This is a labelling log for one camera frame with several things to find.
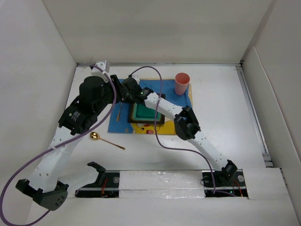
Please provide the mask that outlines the green square ceramic plate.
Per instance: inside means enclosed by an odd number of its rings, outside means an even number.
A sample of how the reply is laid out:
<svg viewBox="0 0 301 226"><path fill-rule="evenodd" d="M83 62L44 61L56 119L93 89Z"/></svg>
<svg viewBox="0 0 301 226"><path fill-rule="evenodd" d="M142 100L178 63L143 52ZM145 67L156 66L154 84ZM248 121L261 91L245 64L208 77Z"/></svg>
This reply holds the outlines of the green square ceramic plate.
<svg viewBox="0 0 301 226"><path fill-rule="evenodd" d="M155 110L142 104L130 104L127 122L137 124L154 124Z"/></svg>

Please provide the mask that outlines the gold fork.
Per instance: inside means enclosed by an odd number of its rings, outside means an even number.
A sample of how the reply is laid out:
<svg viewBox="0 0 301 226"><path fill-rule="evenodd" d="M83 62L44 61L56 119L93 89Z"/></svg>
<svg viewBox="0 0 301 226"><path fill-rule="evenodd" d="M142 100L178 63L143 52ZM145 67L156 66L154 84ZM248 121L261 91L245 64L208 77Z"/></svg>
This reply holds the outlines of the gold fork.
<svg viewBox="0 0 301 226"><path fill-rule="evenodd" d="M116 118L117 122L118 122L119 119L120 119L120 115L121 115L121 111L122 111L122 106L123 106L123 103L121 102L120 108L119 108L119 112L118 112L118 115L117 115L117 118Z"/></svg>

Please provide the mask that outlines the gold spoon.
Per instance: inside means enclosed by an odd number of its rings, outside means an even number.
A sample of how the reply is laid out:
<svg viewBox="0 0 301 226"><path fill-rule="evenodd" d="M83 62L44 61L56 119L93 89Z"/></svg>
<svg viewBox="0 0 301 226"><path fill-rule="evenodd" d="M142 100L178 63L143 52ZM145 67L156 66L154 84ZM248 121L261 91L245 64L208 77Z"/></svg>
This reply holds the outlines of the gold spoon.
<svg viewBox="0 0 301 226"><path fill-rule="evenodd" d="M89 136L90 136L90 138L91 138L92 140L101 140L101 141L104 141L104 142L106 142L106 143L108 143L108 144L110 144L110 145L113 145L113 146L115 146L115 147L117 147L117 148L119 148L119 149L125 150L125 147L120 146L120 145L118 145L118 144L115 144L115 143L113 143L113 142L110 142L110 141L108 141L108 140L105 140L105 139L101 138L100 135L99 135L97 132L91 132L91 133L89 134Z"/></svg>

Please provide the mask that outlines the pink plastic cup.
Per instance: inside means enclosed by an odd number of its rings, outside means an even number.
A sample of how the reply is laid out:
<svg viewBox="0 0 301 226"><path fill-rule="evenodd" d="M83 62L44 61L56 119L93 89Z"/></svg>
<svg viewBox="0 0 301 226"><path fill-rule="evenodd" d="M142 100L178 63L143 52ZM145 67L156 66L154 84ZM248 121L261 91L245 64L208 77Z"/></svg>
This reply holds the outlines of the pink plastic cup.
<svg viewBox="0 0 301 226"><path fill-rule="evenodd" d="M175 93L179 96L183 95L190 83L190 77L186 73L178 73L175 76Z"/></svg>

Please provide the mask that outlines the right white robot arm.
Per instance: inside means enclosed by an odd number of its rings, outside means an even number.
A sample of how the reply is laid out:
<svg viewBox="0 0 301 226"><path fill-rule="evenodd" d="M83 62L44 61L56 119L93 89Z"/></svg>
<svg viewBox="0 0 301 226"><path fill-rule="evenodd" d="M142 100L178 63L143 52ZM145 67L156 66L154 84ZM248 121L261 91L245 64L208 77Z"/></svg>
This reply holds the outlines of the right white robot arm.
<svg viewBox="0 0 301 226"><path fill-rule="evenodd" d="M234 181L237 166L205 137L199 122L190 106L181 107L161 97L150 88L141 88L139 78L129 76L121 82L123 100L129 103L142 104L174 121L176 135L190 144L208 160L220 184L227 186Z"/></svg>

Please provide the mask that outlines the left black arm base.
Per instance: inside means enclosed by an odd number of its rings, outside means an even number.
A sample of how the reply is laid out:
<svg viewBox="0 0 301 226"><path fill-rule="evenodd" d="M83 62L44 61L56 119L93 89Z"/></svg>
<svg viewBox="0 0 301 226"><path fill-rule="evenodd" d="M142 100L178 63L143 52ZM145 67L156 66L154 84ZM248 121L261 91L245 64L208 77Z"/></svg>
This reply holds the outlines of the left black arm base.
<svg viewBox="0 0 301 226"><path fill-rule="evenodd" d="M87 164L97 171L93 183L87 184L75 192L77 198L119 198L120 171L107 171L96 162Z"/></svg>

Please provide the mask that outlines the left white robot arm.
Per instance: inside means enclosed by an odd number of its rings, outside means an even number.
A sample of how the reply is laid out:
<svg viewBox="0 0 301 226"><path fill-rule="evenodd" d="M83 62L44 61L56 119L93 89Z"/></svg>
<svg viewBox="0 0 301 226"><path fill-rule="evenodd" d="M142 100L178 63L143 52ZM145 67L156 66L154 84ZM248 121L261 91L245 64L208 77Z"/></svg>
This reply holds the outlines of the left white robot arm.
<svg viewBox="0 0 301 226"><path fill-rule="evenodd" d="M42 157L27 179L20 179L16 189L31 197L39 206L57 210L68 195L74 195L86 185L101 186L105 168L92 161L75 174L61 176L73 150L92 130L105 107L124 100L127 89L116 75L109 79L89 76L79 86L79 95L65 109L58 122L49 151Z"/></svg>

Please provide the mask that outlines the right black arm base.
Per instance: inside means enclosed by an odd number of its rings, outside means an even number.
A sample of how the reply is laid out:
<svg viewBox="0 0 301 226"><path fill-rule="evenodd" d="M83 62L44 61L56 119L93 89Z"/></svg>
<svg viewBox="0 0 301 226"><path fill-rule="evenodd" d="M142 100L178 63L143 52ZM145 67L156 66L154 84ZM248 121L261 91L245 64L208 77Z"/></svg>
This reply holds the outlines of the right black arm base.
<svg viewBox="0 0 301 226"><path fill-rule="evenodd" d="M210 170L202 171L200 184L204 187L206 198L246 197L248 192L242 169L238 169L229 182L222 182L220 173Z"/></svg>

